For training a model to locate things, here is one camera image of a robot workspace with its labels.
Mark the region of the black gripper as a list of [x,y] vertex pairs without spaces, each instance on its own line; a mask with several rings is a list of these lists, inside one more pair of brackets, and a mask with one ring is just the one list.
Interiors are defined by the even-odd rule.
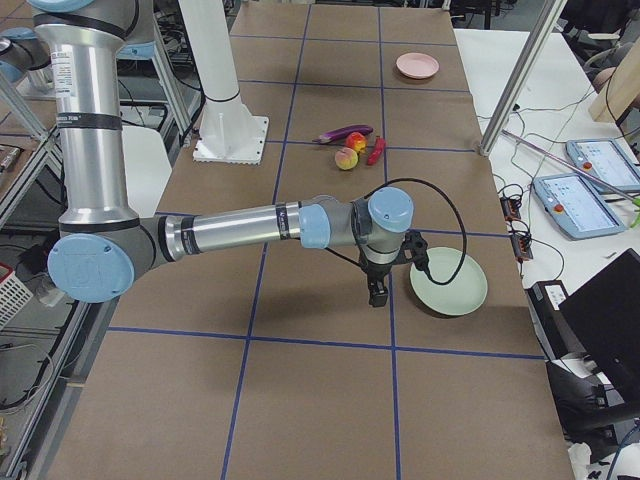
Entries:
[[391,271],[391,266],[365,261],[361,265],[361,270],[365,273],[367,279],[369,305],[372,307],[384,307],[389,297],[389,290],[385,281]]

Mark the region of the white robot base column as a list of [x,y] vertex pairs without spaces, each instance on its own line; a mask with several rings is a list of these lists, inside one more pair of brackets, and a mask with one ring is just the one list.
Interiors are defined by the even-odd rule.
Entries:
[[243,103],[223,3],[179,3],[205,97],[194,159],[257,165],[269,119],[254,116]]

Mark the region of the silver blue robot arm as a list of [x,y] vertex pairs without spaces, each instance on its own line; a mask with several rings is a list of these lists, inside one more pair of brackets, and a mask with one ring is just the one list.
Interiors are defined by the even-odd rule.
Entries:
[[210,216],[141,217],[127,195],[116,58],[152,37],[152,4],[36,1],[32,8],[51,54],[68,202],[48,271],[70,297],[106,302],[165,263],[296,239],[312,249],[355,246],[369,302],[381,307],[391,268],[423,255],[425,244],[410,229],[411,197],[387,186],[349,203],[321,195]]

